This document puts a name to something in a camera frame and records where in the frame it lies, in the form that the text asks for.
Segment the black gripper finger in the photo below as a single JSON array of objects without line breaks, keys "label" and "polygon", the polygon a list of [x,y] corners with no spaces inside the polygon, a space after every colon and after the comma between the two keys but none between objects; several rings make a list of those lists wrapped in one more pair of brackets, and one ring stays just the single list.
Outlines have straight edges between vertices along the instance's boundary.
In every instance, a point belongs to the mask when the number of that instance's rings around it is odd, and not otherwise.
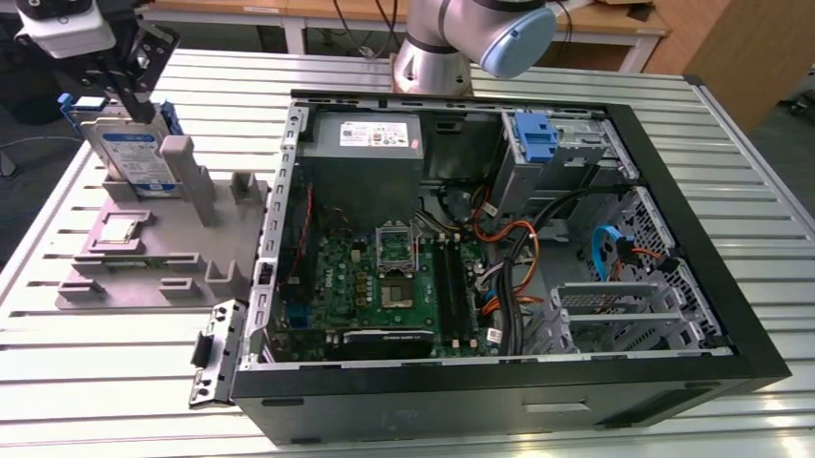
[{"label": "black gripper finger", "polygon": [[137,24],[130,51],[134,105],[129,109],[130,118],[135,122],[153,121],[154,106],[150,95],[178,44],[179,35],[174,30],[153,23]]},{"label": "black gripper finger", "polygon": [[121,68],[110,51],[91,52],[85,55],[85,75],[91,85],[101,89],[107,97],[118,100],[133,121],[139,120],[139,102],[134,97],[130,77]]}]

